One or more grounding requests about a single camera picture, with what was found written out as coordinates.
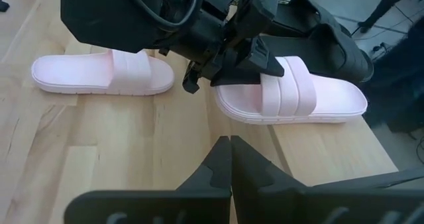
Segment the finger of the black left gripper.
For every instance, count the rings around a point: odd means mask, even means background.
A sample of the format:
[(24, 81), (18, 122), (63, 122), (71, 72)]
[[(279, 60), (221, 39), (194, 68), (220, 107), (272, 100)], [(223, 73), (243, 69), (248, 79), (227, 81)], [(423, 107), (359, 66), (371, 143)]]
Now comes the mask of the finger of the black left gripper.
[(198, 89), (198, 80), (205, 78), (211, 80), (214, 76), (214, 68), (211, 63), (200, 64), (198, 62), (190, 61), (183, 78), (183, 89), (191, 94), (194, 94)]
[(284, 68), (276, 60), (265, 42), (259, 37), (241, 41), (223, 52), (221, 69), (210, 86), (260, 84), (260, 75), (280, 78)]

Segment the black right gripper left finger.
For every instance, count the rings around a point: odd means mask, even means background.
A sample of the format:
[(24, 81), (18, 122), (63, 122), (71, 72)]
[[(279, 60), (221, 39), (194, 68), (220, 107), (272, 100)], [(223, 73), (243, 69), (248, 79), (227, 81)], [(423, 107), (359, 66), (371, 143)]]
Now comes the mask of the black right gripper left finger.
[(229, 224), (231, 143), (220, 137), (176, 190), (95, 190), (74, 198), (64, 224)]

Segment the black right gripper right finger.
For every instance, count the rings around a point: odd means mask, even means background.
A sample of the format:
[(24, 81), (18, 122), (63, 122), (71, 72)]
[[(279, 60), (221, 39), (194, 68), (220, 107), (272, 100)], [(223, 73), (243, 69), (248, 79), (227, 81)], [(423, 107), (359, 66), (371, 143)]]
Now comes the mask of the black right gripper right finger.
[(240, 137), (231, 145), (239, 224), (424, 224), (424, 190), (394, 189), (424, 168), (307, 186)]

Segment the black slide sandal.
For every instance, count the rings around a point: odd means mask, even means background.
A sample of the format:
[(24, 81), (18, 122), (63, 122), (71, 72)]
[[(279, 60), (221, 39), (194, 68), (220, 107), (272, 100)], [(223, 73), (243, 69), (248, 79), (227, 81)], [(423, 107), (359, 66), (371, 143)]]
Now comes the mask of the black slide sandal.
[(279, 4), (276, 16), (266, 31), (274, 36), (307, 36), (317, 25), (328, 24), (342, 30), (328, 10), (312, 0), (290, 0)]
[(367, 82), (374, 65), (355, 41), (328, 24), (316, 26), (307, 37), (264, 35), (261, 39), (275, 56), (298, 56), (315, 75)]

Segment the pink slide sandal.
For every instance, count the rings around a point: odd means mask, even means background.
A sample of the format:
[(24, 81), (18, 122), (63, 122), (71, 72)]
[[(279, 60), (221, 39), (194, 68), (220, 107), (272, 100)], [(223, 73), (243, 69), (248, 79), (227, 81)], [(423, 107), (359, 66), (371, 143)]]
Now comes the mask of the pink slide sandal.
[(309, 73), (298, 56), (277, 57), (282, 77), (262, 74), (255, 85), (220, 85), (215, 100), (228, 117), (253, 125), (344, 123), (368, 102), (354, 84)]
[(43, 56), (31, 74), (40, 89), (63, 94), (156, 95), (174, 84), (170, 65), (145, 51)]

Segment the black stand leg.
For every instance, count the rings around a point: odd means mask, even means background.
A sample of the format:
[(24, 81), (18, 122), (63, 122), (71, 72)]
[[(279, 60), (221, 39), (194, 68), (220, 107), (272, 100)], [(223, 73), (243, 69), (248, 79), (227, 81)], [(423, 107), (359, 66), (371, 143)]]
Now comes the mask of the black stand leg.
[(399, 1), (401, 0), (381, 0), (371, 15), (365, 21), (358, 23), (360, 33), (367, 33)]

